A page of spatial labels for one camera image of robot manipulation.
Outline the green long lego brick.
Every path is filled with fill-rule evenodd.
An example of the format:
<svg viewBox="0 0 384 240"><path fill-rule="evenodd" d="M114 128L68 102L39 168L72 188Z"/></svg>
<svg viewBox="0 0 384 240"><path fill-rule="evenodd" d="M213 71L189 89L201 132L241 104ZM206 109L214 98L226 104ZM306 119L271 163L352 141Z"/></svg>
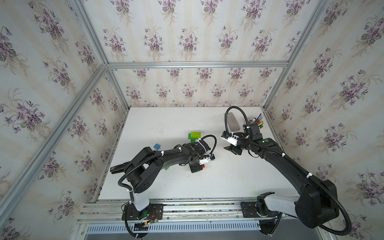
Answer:
<svg viewBox="0 0 384 240"><path fill-rule="evenodd" d="M188 134L188 139L191 140L191 141L195 141L196 140L191 134Z"/></svg>

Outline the lime long lego brick front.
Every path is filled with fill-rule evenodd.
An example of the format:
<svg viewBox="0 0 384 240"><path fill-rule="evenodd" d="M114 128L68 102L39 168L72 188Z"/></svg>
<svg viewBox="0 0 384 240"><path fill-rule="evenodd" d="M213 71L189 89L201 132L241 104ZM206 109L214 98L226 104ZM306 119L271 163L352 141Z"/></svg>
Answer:
<svg viewBox="0 0 384 240"><path fill-rule="evenodd" d="M191 132L190 133L195 139L201 138L201 132Z"/></svg>

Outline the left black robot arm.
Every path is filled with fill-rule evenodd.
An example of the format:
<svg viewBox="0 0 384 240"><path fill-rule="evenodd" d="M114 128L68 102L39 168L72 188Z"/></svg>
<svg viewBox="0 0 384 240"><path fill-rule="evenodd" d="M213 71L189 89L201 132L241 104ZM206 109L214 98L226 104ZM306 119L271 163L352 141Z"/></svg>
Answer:
<svg viewBox="0 0 384 240"><path fill-rule="evenodd" d="M127 189L130 203L136 211L142 212L149 209L148 189L161 170L178 165L189 166L191 173L202 171L206 163L215 159L216 146L217 138L206 135L193 143L176 145L171 150L145 147L131 161L111 167L110 173L124 174L118 180L118 186Z"/></svg>

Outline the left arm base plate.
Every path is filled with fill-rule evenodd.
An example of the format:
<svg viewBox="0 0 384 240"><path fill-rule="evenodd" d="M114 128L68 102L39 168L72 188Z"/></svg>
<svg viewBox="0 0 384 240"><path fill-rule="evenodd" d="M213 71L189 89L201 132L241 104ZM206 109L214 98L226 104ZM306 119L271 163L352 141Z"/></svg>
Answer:
<svg viewBox="0 0 384 240"><path fill-rule="evenodd" d="M128 203L124 205L122 221L158 222L163 218L163 210L163 204L149 204L138 211L133 203Z"/></svg>

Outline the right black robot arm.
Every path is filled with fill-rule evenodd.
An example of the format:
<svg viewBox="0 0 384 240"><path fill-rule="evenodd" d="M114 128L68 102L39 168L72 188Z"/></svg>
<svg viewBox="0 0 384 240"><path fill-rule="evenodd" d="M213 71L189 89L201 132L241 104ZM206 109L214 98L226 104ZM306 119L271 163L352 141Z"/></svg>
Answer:
<svg viewBox="0 0 384 240"><path fill-rule="evenodd" d="M240 156L244 150L255 153L275 167L295 188L299 197L278 197L268 193L261 197L262 209L278 212L299 219L310 229L321 228L331 234L346 236L352 231L352 221L338 200L337 187L331 181L323 181L296 163L277 142L264 138L257 123L246 122L242 133L231 133L228 115L232 109L245 112L239 107L229 107L224 115L225 131L221 138L230 145L225 149Z"/></svg>

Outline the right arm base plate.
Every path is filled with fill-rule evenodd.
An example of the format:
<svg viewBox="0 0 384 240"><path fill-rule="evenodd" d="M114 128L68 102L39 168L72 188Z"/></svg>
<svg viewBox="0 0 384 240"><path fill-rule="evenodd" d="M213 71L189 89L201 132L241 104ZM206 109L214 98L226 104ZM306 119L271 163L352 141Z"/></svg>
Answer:
<svg viewBox="0 0 384 240"><path fill-rule="evenodd" d="M279 213L270 211L261 200L240 203L244 218L276 218Z"/></svg>

